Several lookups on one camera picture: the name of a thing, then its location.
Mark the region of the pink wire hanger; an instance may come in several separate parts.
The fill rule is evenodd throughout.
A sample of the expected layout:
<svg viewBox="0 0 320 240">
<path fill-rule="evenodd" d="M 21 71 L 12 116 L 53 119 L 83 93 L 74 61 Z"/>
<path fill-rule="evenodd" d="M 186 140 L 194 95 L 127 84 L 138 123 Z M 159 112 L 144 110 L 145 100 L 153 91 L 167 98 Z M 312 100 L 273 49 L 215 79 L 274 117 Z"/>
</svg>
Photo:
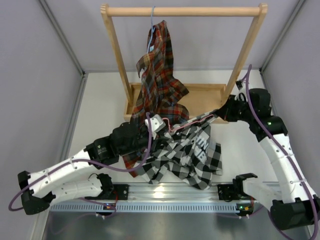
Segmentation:
<svg viewBox="0 0 320 240">
<path fill-rule="evenodd" d="M 217 118 L 217 116 L 215 114 L 207 112 L 207 113 L 204 113 L 204 114 L 199 115 L 197 117 L 194 117 L 192 119 L 189 119 L 188 121 L 186 121 L 184 123 L 176 124 L 176 125 L 173 125 L 173 126 L 171 126 L 170 120 L 167 117 L 163 117 L 162 120 L 164 122 L 166 121 L 167 127 L 168 127 L 168 132 L 170 134 L 173 134 L 173 133 L 176 133 L 179 130 L 182 130 L 182 129 L 187 128 L 187 127 L 189 127 L 191 125 L 194 125 L 194 124 L 199 124 L 199 123 L 207 122 L 207 121 L 209 121 L 209 123 L 211 123 L 216 118 Z"/>
</svg>

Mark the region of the black white checkered shirt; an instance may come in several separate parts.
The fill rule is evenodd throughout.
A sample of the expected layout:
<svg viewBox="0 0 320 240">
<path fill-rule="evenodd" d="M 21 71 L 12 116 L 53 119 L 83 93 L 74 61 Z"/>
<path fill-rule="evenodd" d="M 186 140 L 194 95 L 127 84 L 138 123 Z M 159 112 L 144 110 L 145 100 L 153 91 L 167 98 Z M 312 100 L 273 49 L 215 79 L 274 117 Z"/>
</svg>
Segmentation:
<svg viewBox="0 0 320 240">
<path fill-rule="evenodd" d="M 223 174 L 221 144 L 211 136 L 211 123 L 204 121 L 176 133 L 161 133 L 164 147 L 152 150 L 137 174 L 149 184 L 158 184 L 172 173 L 193 188 L 207 190 L 213 177 Z"/>
</svg>

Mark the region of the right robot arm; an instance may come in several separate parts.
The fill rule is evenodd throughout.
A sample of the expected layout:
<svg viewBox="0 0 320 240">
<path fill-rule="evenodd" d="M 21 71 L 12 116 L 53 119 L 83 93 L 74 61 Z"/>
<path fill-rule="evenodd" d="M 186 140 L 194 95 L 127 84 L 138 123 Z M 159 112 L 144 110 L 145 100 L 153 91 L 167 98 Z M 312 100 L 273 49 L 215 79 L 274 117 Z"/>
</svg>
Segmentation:
<svg viewBox="0 0 320 240">
<path fill-rule="evenodd" d="M 291 148 L 288 130 L 279 116 L 271 114 L 271 96 L 266 89 L 241 90 L 230 95 L 216 115 L 227 122 L 249 125 L 273 168 L 280 191 L 273 190 L 254 173 L 233 179 L 233 194 L 252 197 L 269 212 L 279 230 L 313 225 L 318 227 L 320 198 L 308 183 Z"/>
</svg>

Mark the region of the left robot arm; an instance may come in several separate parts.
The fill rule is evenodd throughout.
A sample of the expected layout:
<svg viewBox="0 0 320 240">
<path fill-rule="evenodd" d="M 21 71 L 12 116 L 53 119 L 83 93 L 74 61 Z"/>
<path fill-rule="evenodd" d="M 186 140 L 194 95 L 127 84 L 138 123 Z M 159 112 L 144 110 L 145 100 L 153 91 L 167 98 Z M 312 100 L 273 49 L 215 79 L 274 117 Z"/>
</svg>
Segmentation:
<svg viewBox="0 0 320 240">
<path fill-rule="evenodd" d="M 111 178 L 97 170 L 113 166 L 120 156 L 146 149 L 150 153 L 157 133 L 165 123 L 152 118 L 141 128 L 124 122 L 108 136 L 98 138 L 72 157 L 38 172 L 20 172 L 18 183 L 22 209 L 35 215 L 49 207 L 79 198 L 109 199 L 114 186 Z"/>
</svg>

